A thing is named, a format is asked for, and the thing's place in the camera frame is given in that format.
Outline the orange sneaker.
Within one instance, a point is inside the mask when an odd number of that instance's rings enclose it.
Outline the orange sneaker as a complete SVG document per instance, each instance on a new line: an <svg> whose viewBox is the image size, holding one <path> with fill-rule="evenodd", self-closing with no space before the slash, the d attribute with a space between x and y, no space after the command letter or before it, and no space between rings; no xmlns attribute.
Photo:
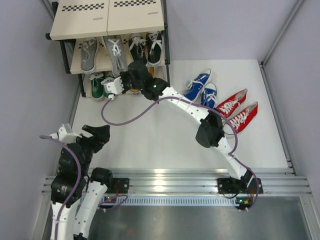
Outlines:
<svg viewBox="0 0 320 240"><path fill-rule="evenodd" d="M134 94L134 95L138 95L138 94L141 93L141 91L140 91L139 89L134 89L134 88L131 88L131 89L130 89L130 92L131 92L132 94Z"/></svg>
<svg viewBox="0 0 320 240"><path fill-rule="evenodd" d="M149 73L151 74L151 76L153 77L155 74L155 68L154 67L149 67L148 68Z"/></svg>

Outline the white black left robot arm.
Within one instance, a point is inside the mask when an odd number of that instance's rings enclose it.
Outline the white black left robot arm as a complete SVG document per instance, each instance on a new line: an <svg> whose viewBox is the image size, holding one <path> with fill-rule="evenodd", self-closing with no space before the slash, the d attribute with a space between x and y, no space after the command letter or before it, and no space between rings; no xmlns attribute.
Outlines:
<svg viewBox="0 0 320 240"><path fill-rule="evenodd" d="M113 210L127 202L127 178L114 178L111 170L96 167L89 172L94 154L110 140L110 126L84 125L90 136L74 133L62 124L46 139L62 149L57 174L50 184L52 240L86 240L98 209Z"/></svg>

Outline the black sneaker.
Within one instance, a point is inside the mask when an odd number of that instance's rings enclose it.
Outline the black sneaker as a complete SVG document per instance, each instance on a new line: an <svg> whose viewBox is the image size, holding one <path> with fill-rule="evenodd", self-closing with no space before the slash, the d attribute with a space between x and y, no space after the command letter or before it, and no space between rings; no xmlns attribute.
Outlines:
<svg viewBox="0 0 320 240"><path fill-rule="evenodd" d="M128 40L128 47L133 61L140 61L148 65L145 48L147 40L141 33L132 33Z"/></svg>
<svg viewBox="0 0 320 240"><path fill-rule="evenodd" d="M157 66L161 62L163 38L160 31L146 33L147 62L150 66Z"/></svg>

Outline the green sneaker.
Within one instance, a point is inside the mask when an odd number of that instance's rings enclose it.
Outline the green sneaker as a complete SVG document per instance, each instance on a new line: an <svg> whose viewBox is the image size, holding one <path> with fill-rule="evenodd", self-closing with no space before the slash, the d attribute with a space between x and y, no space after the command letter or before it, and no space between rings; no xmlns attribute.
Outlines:
<svg viewBox="0 0 320 240"><path fill-rule="evenodd" d="M94 100L99 101L104 97L104 87L101 82L104 80L102 72L95 72L89 77L91 85L91 96Z"/></svg>
<svg viewBox="0 0 320 240"><path fill-rule="evenodd" d="M115 99L115 94L110 92L108 89L107 84L114 81L114 75L112 71L108 71L105 73L104 79L101 82L101 85L103 86L103 96L105 99L113 101Z"/></svg>

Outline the grey sneaker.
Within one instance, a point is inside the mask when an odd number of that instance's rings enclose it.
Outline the grey sneaker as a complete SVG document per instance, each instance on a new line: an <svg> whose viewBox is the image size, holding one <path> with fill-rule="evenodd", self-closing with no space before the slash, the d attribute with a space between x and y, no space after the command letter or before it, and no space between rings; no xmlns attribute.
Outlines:
<svg viewBox="0 0 320 240"><path fill-rule="evenodd" d="M81 70L85 74L91 74L96 69L96 54L99 43L96 37L87 37L81 45Z"/></svg>
<svg viewBox="0 0 320 240"><path fill-rule="evenodd" d="M117 78L120 76L120 72L128 70L122 37L120 35L107 35L102 37L102 42L111 60L113 76Z"/></svg>

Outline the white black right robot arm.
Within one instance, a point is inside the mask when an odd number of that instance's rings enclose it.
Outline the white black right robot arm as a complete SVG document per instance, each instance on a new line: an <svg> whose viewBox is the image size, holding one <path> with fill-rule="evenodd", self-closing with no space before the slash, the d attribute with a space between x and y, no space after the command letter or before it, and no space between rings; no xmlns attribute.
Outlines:
<svg viewBox="0 0 320 240"><path fill-rule="evenodd" d="M187 82L185 93L179 93L167 81L154 77L142 62L134 61L126 71L120 72L116 80L120 93L138 90L146 99L157 104L168 103L195 122L196 142L206 149L216 149L225 161L229 177L218 179L220 194L238 195L253 188L252 193L258 195L263 192L260 179L236 156L238 134L257 114L258 103L231 117L246 99L247 90L239 91L217 105L217 90L211 78L212 71L207 68Z"/></svg>

